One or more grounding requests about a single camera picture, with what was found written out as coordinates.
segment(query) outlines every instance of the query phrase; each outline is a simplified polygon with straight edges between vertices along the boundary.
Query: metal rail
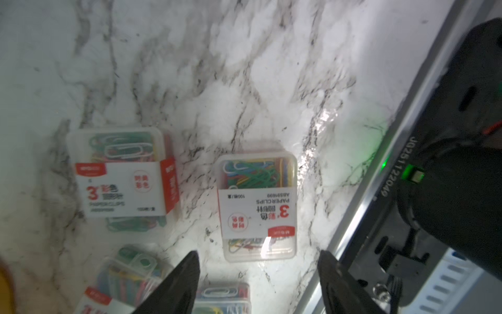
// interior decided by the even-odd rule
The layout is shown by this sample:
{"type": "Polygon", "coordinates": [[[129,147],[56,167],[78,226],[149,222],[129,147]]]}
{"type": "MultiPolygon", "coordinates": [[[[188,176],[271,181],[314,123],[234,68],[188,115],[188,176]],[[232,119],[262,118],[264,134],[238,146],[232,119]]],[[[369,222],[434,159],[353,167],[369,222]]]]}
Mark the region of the metal rail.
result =
{"type": "MultiPolygon", "coordinates": [[[[381,171],[388,159],[393,164],[406,139],[428,103],[437,83],[446,72],[449,61],[462,43],[464,36],[475,25],[485,21],[493,6],[493,0],[456,0],[448,13],[431,49],[413,81],[408,95],[387,131],[375,158],[369,166],[345,215],[327,248],[340,259],[349,245],[359,223],[377,189],[387,176],[381,171]]],[[[319,274],[316,272],[300,299],[294,314],[321,314],[324,311],[319,274]]]]}

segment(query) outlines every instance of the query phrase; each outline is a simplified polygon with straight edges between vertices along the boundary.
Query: red circle logo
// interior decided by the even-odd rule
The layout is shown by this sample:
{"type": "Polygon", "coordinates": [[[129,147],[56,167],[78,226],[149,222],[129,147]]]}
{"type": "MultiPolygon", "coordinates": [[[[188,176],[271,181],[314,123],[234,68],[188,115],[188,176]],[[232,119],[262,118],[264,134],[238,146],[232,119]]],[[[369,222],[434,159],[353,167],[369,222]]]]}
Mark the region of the red circle logo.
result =
{"type": "Polygon", "coordinates": [[[228,217],[228,226],[234,232],[242,232],[247,229],[247,217],[242,213],[231,214],[228,217]]]}
{"type": "Polygon", "coordinates": [[[146,193],[152,189],[152,177],[144,170],[137,170],[133,174],[134,189],[146,193]]]}

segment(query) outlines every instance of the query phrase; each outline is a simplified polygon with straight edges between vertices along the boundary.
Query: number 3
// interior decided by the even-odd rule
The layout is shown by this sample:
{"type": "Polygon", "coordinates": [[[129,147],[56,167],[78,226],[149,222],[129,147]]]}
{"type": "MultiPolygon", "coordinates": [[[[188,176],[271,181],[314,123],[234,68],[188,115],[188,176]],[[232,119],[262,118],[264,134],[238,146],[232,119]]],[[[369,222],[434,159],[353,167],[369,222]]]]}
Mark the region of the number 3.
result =
{"type": "Polygon", "coordinates": [[[88,186],[87,187],[87,190],[89,191],[89,196],[88,198],[90,200],[97,200],[98,196],[97,196],[97,188],[94,187],[94,186],[88,186]]]}
{"type": "Polygon", "coordinates": [[[279,208],[279,210],[281,211],[281,217],[282,218],[286,218],[287,216],[289,216],[287,210],[288,210],[289,206],[287,205],[282,205],[281,208],[279,208]]]}

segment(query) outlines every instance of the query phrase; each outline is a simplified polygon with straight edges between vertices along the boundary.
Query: white label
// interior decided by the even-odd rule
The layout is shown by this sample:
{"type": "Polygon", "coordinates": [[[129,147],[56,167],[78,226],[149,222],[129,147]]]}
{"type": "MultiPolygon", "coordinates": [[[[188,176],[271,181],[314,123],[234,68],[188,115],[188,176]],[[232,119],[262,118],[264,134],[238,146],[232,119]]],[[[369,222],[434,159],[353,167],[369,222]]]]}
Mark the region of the white label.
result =
{"type": "Polygon", "coordinates": [[[133,311],[133,306],[112,299],[89,287],[77,304],[73,314],[129,314],[133,311]]]}
{"type": "Polygon", "coordinates": [[[224,239],[295,235],[295,187],[218,190],[218,200],[224,239]]]}
{"type": "Polygon", "coordinates": [[[76,164],[87,217],[143,217],[166,214],[159,162],[110,162],[98,176],[92,165],[76,164]]]}

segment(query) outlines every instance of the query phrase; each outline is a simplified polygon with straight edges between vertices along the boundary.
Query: marble surface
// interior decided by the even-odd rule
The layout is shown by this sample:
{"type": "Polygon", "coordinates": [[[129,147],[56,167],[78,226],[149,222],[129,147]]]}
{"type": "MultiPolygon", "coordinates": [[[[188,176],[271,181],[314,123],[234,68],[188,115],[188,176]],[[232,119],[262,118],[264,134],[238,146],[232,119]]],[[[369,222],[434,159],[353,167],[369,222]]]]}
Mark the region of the marble surface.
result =
{"type": "Polygon", "coordinates": [[[452,1],[1,0],[0,257],[19,313],[71,313],[102,258],[65,135],[173,135],[183,221],[145,249],[190,250],[201,282],[245,281],[254,313],[291,313],[452,1]],[[298,253],[223,258],[213,162],[286,149],[299,162],[298,253]]]}

